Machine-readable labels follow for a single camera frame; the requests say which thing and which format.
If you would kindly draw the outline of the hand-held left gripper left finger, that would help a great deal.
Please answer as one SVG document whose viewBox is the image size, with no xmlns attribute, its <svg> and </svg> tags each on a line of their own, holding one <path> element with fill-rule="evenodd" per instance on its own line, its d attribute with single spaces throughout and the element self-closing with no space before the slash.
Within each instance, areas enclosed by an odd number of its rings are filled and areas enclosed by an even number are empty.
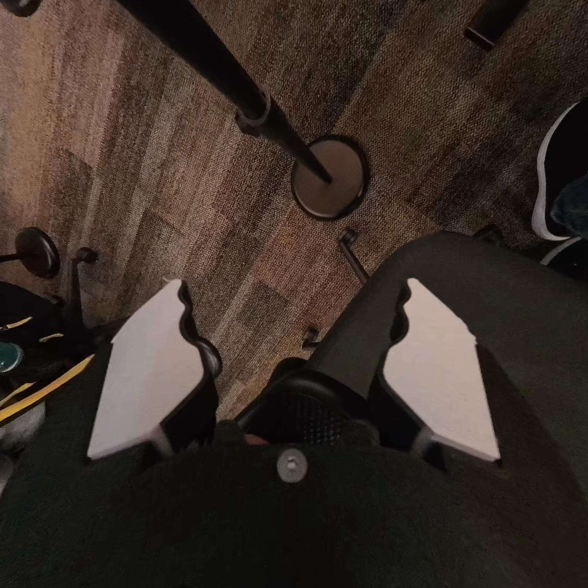
<svg viewBox="0 0 588 588">
<path fill-rule="evenodd" d="M 187 284 L 169 281 L 112 339 L 87 457 L 144 443 L 168 457 L 204 442 L 215 424 L 221 371 L 216 347 L 196 329 Z"/>
</svg>

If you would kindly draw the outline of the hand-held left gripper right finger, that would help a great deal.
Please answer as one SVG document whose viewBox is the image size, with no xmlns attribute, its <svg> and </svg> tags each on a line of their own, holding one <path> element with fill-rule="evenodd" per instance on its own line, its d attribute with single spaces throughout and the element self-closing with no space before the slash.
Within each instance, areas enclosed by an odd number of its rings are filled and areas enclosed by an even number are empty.
<svg viewBox="0 0 588 588">
<path fill-rule="evenodd" d="M 401 333 L 383 358 L 383 384 L 420 425 L 412 452 L 443 445 L 501 459 L 479 361 L 466 323 L 419 280 L 407 280 Z"/>
</svg>

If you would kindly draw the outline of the black caster leg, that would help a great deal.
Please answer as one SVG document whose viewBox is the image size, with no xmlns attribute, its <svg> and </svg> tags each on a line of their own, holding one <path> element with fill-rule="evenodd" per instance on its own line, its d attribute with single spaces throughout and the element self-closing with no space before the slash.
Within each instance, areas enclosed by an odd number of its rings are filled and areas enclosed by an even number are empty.
<svg viewBox="0 0 588 588">
<path fill-rule="evenodd" d="M 98 259 L 98 253 L 89 247 L 80 247 L 68 264 L 68 287 L 62 307 L 64 321 L 77 330 L 84 330 L 81 288 L 79 278 L 80 265 L 92 265 Z"/>
</svg>

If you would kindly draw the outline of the black bag yellow stripes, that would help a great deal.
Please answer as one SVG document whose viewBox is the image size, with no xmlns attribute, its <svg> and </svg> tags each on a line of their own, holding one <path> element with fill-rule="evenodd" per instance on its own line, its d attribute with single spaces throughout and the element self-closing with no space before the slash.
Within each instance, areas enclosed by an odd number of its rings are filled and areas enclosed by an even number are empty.
<svg viewBox="0 0 588 588">
<path fill-rule="evenodd" d="M 92 343 L 77 340 L 60 307 L 1 282 L 1 426 L 46 401 L 94 356 Z"/>
</svg>

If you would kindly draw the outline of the small round black base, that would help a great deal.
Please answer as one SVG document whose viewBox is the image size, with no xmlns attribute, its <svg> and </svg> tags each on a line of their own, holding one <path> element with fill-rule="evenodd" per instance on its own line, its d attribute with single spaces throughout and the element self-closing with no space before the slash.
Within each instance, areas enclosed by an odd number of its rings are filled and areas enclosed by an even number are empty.
<svg viewBox="0 0 588 588">
<path fill-rule="evenodd" d="M 15 252 L 1 255 L 1 263 L 19 261 L 33 276 L 51 280 L 59 272 L 61 259 L 53 240 L 37 227 L 21 229 L 14 240 Z"/>
</svg>

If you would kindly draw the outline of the person's black shoe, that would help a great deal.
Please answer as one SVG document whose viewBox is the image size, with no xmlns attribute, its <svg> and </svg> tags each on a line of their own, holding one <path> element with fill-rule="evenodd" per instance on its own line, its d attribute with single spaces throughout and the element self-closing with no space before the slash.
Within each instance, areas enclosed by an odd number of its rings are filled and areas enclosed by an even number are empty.
<svg viewBox="0 0 588 588">
<path fill-rule="evenodd" d="M 550 215 L 559 192 L 587 174 L 587 98 L 567 108 L 545 135 L 537 155 L 538 192 L 532 229 L 541 239 L 561 242 L 575 236 Z"/>
</svg>

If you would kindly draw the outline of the black table foot bar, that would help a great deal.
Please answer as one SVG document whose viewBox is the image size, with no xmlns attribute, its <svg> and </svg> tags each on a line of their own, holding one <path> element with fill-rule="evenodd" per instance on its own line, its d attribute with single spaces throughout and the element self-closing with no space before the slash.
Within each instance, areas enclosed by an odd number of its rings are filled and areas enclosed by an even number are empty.
<svg viewBox="0 0 588 588">
<path fill-rule="evenodd" d="M 485 51 L 492 50 L 528 3 L 485 1 L 467 24 L 464 37 Z"/>
</svg>

